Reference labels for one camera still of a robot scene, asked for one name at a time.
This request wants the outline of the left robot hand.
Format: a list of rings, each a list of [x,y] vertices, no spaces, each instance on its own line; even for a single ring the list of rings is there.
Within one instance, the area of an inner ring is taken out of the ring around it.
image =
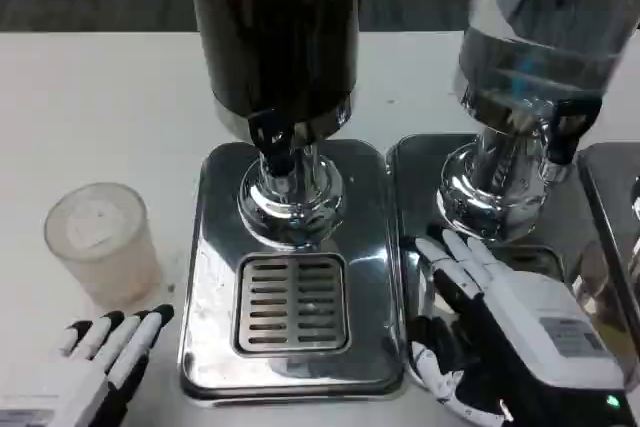
[[[120,426],[174,307],[116,310],[69,325],[42,363],[1,384],[3,426]]]

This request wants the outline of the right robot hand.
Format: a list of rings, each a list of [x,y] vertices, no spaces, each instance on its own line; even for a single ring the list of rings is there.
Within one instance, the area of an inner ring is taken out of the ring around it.
[[[418,316],[410,365],[475,426],[634,426],[623,372],[569,289],[453,230],[404,237],[455,322]]]

